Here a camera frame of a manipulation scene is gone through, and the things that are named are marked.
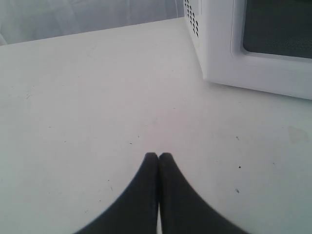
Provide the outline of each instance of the white microwave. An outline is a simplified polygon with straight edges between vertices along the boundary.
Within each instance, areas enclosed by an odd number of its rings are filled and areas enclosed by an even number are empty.
[[[312,99],[312,1],[183,1],[204,79]]]

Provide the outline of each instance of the white tabletop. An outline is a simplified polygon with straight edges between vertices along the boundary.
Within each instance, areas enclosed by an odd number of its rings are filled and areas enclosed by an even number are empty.
[[[146,152],[247,231],[312,232],[312,102],[204,82],[184,24],[0,47],[0,233],[80,229]]]

